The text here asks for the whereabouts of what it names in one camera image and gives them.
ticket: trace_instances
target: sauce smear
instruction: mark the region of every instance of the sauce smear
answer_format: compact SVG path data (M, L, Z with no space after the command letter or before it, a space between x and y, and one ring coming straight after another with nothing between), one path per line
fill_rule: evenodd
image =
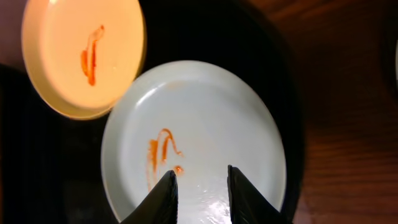
M104 36L105 28L101 25L94 30L89 36L87 47L80 54L81 70L88 78L88 83L95 85L95 67L96 67L96 47L97 41Z
M150 175L152 174L152 180L154 183L156 183L158 181L158 177L157 177L157 169L158 169L158 155L157 155L157 151L158 151L158 147L159 147L159 143L161 140L161 137L164 136L165 134L165 138L163 140L163 144L162 145L162 153L161 153L161 157L160 157L160 164L162 166L166 165L167 162L167 147L169 145L169 141L171 141L172 145L173 145L173 151L174 153L176 153L176 155L183 157L183 154L181 151L177 150L174 138L173 138L173 134L171 133L171 131L167 128L162 129L158 135L157 135L157 139L151 139L149 140L149 148L148 148L148 153L147 153L147 169L146 169L146 175L147 175L147 184L148 184L148 192L150 192L150 190L152 189L151 184L150 184ZM184 170L182 169L181 166L174 166L173 168L174 172L176 173L176 175L182 175Z

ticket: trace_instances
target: plate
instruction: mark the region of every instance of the plate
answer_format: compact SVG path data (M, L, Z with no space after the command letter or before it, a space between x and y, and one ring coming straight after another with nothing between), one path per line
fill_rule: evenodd
M50 107L69 118L96 118L141 71L141 7L136 0L30 0L22 51L29 78Z
M101 171L119 221L174 169L181 171L179 223L230 223L229 164L281 209L286 166L277 126L247 84L210 63L171 62L147 71L106 124Z

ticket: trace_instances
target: dark surface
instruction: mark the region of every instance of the dark surface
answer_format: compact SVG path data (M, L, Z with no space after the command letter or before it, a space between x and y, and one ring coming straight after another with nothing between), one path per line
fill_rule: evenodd
M398 1L251 2L294 58L306 143L295 224L398 223L398 94L386 73Z
M303 132L288 70L270 38L227 0L141 3L148 36L144 71L174 60L210 62L237 74L265 102L285 148L282 213L291 220L303 172ZM261 24L274 31L267 21ZM1 73L5 222L116 223L100 173L107 116L64 118L38 97L26 75Z

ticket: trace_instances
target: wood grain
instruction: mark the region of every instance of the wood grain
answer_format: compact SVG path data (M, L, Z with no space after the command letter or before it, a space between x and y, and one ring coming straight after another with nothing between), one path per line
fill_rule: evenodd
M306 131L295 223L398 223L398 95L381 63L392 1L251 2L294 55Z

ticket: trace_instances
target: ketchup streak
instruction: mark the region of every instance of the ketchup streak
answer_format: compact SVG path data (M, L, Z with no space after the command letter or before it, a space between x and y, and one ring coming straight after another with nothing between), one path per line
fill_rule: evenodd
M88 37L87 47L80 54L81 70L88 77L88 83L95 85L96 48L97 41L104 36L105 28L101 25Z
M149 140L149 149L148 149L148 154L147 154L147 170L146 170L146 175L147 175L147 184L148 184L148 191L151 190L151 186L150 186L150 172L149 172L149 167L152 168L152 175L153 175L153 181L156 183L157 182L157 168L158 168L158 159L157 159L157 149L159 147L159 143L160 143L160 138L162 137L163 133L166 134L165 139L163 140L163 144L162 144L162 154L161 154L161 160L160 160L160 164L161 165L166 165L166 160L167 160L167 146L169 145L169 141L171 141L172 145L173 145L173 150L174 153L176 153L176 155L183 157L183 154L181 151L177 150L174 138L173 138L173 134L171 133L171 131L167 128L162 129L159 134L157 135L157 139L151 139ZM181 166L174 166L173 168L174 172L176 173L176 175L182 175L184 170L182 169Z

